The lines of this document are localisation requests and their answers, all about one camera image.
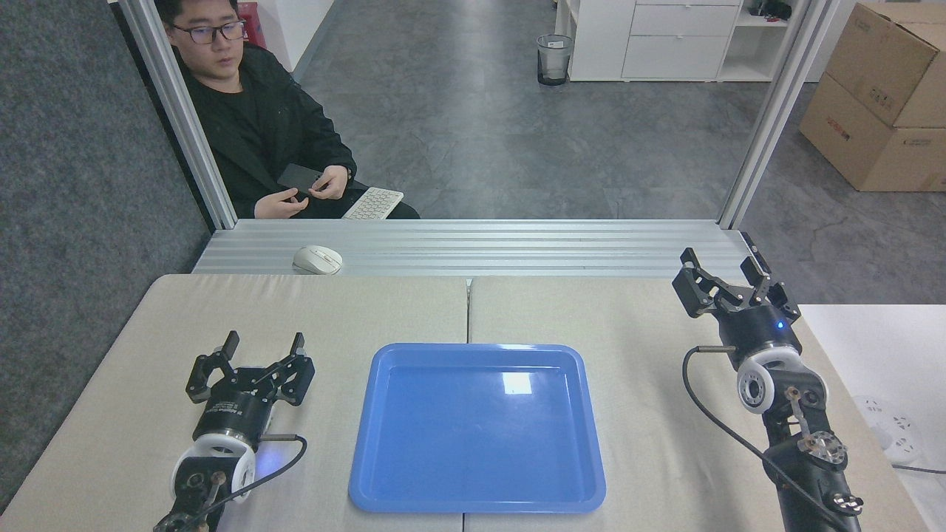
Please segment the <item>person's left hand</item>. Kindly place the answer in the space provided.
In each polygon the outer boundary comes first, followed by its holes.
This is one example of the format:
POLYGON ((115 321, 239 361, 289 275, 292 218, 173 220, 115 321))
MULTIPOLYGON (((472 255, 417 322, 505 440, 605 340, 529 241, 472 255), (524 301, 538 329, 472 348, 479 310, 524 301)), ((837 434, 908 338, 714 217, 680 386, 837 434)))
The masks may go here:
POLYGON ((346 186, 351 178, 347 166, 325 166, 321 176, 307 190, 310 196, 321 200, 338 200, 344 195, 346 186))

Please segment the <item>person's right hand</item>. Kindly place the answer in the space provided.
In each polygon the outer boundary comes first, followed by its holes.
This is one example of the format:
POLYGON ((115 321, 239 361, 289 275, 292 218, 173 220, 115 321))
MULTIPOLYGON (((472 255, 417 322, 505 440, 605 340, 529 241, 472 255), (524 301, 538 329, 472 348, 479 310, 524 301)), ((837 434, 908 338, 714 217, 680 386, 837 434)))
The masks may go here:
POLYGON ((304 195, 299 201, 297 188, 289 188, 256 201, 253 208, 254 219, 290 219, 307 208, 310 199, 304 195))

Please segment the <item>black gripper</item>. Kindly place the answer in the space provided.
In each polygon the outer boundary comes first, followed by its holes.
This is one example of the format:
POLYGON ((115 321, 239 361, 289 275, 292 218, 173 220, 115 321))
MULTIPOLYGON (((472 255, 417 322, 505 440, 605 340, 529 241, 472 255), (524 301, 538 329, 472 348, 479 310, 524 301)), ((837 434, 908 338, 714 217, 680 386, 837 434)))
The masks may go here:
POLYGON ((193 404, 207 401, 206 407, 193 431, 194 440, 204 434, 223 434, 237 439, 257 451, 261 435, 267 430, 273 402, 284 400, 299 406, 316 374, 313 361, 304 349, 304 334, 298 331, 290 353, 284 359, 263 368, 251 378, 250 392, 223 392, 212 395, 208 386, 210 374, 220 368, 224 378, 234 378, 230 364, 239 346, 239 333, 231 330, 222 347, 209 355, 199 355, 194 361, 186 384, 186 393, 193 404))
POLYGON ((710 275, 700 266, 692 247, 684 249, 680 260, 682 267, 672 282, 673 289, 690 317, 721 316, 721 340, 724 346, 736 347, 729 355, 733 369, 767 348, 788 346, 802 351, 792 330, 794 321, 801 317, 800 310, 785 284, 773 279, 761 255, 749 255, 740 265, 751 286, 746 299, 750 307, 742 310, 740 287, 710 275))

